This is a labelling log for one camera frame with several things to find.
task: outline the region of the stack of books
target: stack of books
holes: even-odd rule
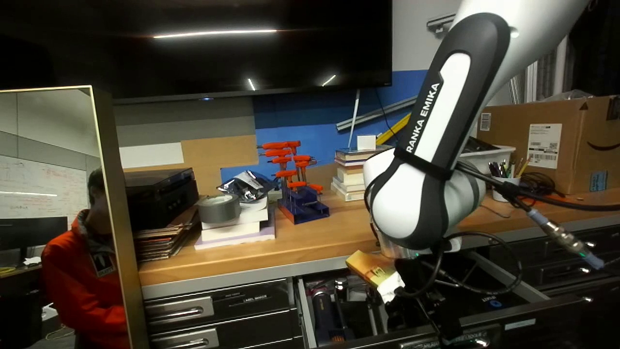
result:
[[[202,222],[202,233],[194,249],[275,239],[273,208],[264,197],[250,204],[241,204],[241,213],[233,220],[217,224]]]
[[[196,206],[185,210],[168,226],[134,232],[133,240],[138,262],[163,260],[176,255],[185,245],[200,217]]]
[[[335,162],[338,164],[336,176],[332,179],[331,189],[344,201],[364,200],[364,162],[371,156],[391,147],[377,145],[375,150],[357,150],[343,148],[336,150]]]

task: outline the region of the blue wall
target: blue wall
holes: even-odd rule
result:
[[[426,70],[393,72],[392,86],[377,89],[381,104],[387,106],[417,95],[426,72]],[[258,144],[300,140],[301,147],[298,149],[298,154],[314,156],[319,161],[317,165],[334,162],[334,151],[347,146],[350,129],[338,132],[335,125],[353,116],[354,90],[257,96],[254,97],[253,103]],[[363,89],[360,92],[358,115],[379,108],[374,89]],[[388,114],[389,125],[394,125],[407,115],[409,109]],[[387,129],[382,117],[360,124],[353,132],[352,146],[356,146],[356,134],[377,135]],[[225,181],[244,170],[270,176],[278,170],[278,167],[267,163],[267,160],[269,158],[260,156],[258,165],[223,168],[222,180]]]

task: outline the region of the yellow pipe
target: yellow pipe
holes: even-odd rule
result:
[[[394,126],[392,126],[391,130],[388,129],[387,131],[383,132],[379,137],[377,137],[376,144],[380,145],[380,144],[387,142],[387,140],[392,138],[392,136],[395,133],[402,130],[402,128],[405,127],[407,123],[409,122],[410,116],[411,116],[411,113],[407,114],[407,116],[403,117],[399,122],[397,122]]]

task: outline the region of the cardboard box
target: cardboard box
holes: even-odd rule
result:
[[[620,97],[486,107],[477,138],[516,148],[565,194],[620,187]]]

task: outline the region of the black tv screen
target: black tv screen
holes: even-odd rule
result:
[[[127,102],[388,86],[392,4],[11,1],[0,47],[2,89],[92,84]]]

